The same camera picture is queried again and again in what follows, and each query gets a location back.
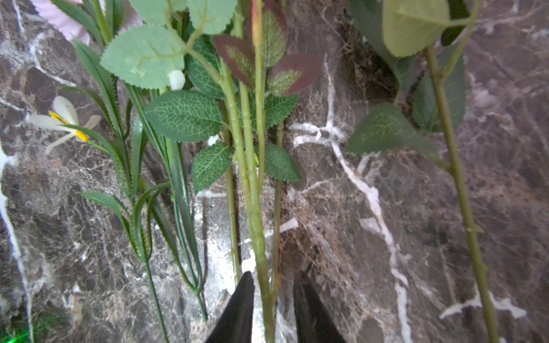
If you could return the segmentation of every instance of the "pink fabric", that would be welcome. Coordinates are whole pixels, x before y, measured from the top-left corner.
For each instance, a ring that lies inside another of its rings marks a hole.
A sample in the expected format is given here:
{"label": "pink fabric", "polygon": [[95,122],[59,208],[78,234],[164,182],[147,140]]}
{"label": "pink fabric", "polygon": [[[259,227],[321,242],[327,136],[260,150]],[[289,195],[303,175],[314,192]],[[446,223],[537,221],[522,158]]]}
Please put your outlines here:
{"label": "pink fabric", "polygon": [[[82,0],[68,0],[72,3],[82,4]],[[89,44],[89,34],[86,28],[80,25],[77,21],[63,13],[57,6],[51,3],[50,0],[31,0],[38,14],[52,24],[59,32],[65,36],[68,41],[74,38],[85,44]],[[101,7],[104,7],[104,0],[99,1]],[[121,31],[125,31],[130,27],[141,25],[143,21],[130,3],[126,1],[126,11],[124,13],[124,24]]]}

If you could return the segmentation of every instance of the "artificial plant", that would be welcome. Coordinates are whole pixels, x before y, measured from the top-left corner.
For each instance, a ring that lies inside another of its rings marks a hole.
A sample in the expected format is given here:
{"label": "artificial plant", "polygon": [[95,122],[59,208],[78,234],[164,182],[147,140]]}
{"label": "artificial plant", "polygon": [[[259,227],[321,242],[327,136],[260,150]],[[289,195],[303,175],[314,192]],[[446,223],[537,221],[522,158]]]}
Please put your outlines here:
{"label": "artificial plant", "polygon": [[[464,0],[351,0],[350,4],[360,33],[393,72],[397,92],[393,103],[371,110],[350,137],[346,151],[368,154],[415,149],[454,178],[488,336],[491,343],[497,343],[497,317],[477,239],[483,230],[473,218],[455,134],[466,108],[463,51],[481,0],[473,0],[470,13]],[[445,48],[437,53],[439,39]],[[418,78],[421,58],[427,61],[427,70]],[[403,108],[411,109],[411,119]],[[439,157],[428,138],[437,132],[444,133],[450,163]]]}

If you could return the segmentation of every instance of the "light green leaf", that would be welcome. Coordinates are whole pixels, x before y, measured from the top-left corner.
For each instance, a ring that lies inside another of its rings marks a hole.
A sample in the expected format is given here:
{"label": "light green leaf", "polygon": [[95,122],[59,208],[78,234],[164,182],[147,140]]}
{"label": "light green leaf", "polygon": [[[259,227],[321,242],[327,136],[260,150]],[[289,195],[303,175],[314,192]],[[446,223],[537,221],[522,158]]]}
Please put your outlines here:
{"label": "light green leaf", "polygon": [[223,123],[215,100],[194,91],[165,93],[145,113],[156,131],[178,142],[205,140],[217,134]]}
{"label": "light green leaf", "polygon": [[187,8],[186,0],[130,0],[137,14],[147,24],[168,24],[170,15]]}
{"label": "light green leaf", "polygon": [[265,99],[265,125],[267,128],[275,126],[286,119],[298,104],[298,95],[289,97],[275,97]]}
{"label": "light green leaf", "polygon": [[383,103],[374,107],[358,126],[349,138],[345,151],[369,154],[402,148],[413,148],[424,153],[436,151],[431,141],[418,133],[398,108]]}
{"label": "light green leaf", "polygon": [[416,81],[416,57],[394,57],[383,43],[382,4],[377,0],[350,0],[353,19],[368,44],[391,68],[399,89],[407,92]]}
{"label": "light green leaf", "polygon": [[199,152],[193,162],[195,193],[216,182],[231,166],[232,156],[231,147],[223,142],[217,142]]}
{"label": "light green leaf", "polygon": [[265,145],[265,173],[280,181],[296,182],[301,179],[290,154],[271,143]]}
{"label": "light green leaf", "polygon": [[185,67],[182,41],[163,26],[136,26],[109,44],[101,65],[131,85],[162,88],[170,71]]}
{"label": "light green leaf", "polygon": [[[199,37],[194,42],[193,49],[219,71],[217,53],[207,36]],[[187,66],[187,75],[198,90],[214,98],[223,98],[223,90],[215,83],[202,64],[198,63],[191,55],[185,57],[185,64]]]}
{"label": "light green leaf", "polygon": [[431,45],[450,24],[447,0],[385,0],[383,41],[391,54],[411,56]]}
{"label": "light green leaf", "polygon": [[231,22],[238,0],[188,0],[189,13],[194,27],[203,23],[203,33],[216,35]]}
{"label": "light green leaf", "polygon": [[[439,63],[441,68],[448,63],[454,50],[455,47],[450,47],[440,54]],[[444,89],[448,98],[448,105],[450,106],[450,116],[454,127],[457,128],[463,121],[467,102],[463,56],[458,60],[452,74],[446,79]],[[442,131],[442,123],[436,105],[435,90],[429,72],[425,74],[419,83],[418,89],[413,94],[412,115],[414,122],[422,129],[431,132]]]}

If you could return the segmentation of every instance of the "red-tinged leaf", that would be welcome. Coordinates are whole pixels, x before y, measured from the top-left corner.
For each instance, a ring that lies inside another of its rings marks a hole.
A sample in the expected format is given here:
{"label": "red-tinged leaf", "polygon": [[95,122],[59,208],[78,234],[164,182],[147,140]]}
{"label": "red-tinged leaf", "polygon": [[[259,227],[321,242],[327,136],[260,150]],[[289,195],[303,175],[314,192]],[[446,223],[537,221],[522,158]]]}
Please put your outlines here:
{"label": "red-tinged leaf", "polygon": [[215,50],[233,75],[249,88],[254,86],[254,51],[245,40],[229,35],[212,38]]}
{"label": "red-tinged leaf", "polygon": [[[251,20],[246,25],[251,42]],[[288,23],[280,5],[275,0],[265,0],[263,6],[263,59],[265,66],[274,66],[284,56],[288,44]]]}
{"label": "red-tinged leaf", "polygon": [[269,72],[269,91],[277,97],[298,93],[316,81],[321,68],[322,61],[311,54],[284,56]]}

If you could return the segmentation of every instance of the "white petal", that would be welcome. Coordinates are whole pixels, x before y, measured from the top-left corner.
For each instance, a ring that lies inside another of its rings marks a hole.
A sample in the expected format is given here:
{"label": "white petal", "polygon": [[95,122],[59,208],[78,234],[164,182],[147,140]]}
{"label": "white petal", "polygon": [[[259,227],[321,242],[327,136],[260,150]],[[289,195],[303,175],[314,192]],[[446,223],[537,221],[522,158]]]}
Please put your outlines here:
{"label": "white petal", "polygon": [[52,144],[48,145],[48,147],[46,148],[46,155],[49,155],[49,153],[51,153],[53,148],[55,148],[57,145],[65,143],[67,140],[71,139],[72,137],[74,137],[74,134],[69,133],[69,134],[66,134],[63,137],[59,138],[58,140],[56,140]]}
{"label": "white petal", "polygon": [[63,127],[62,122],[50,116],[31,114],[31,116],[29,117],[29,121],[31,122],[31,124],[38,126],[39,128],[44,128],[46,130],[72,132],[71,129]]}
{"label": "white petal", "polygon": [[72,102],[60,95],[53,99],[53,110],[67,122],[78,125],[78,115]]}
{"label": "white petal", "polygon": [[89,118],[88,122],[84,125],[85,128],[94,128],[101,121],[101,116],[93,115]]}

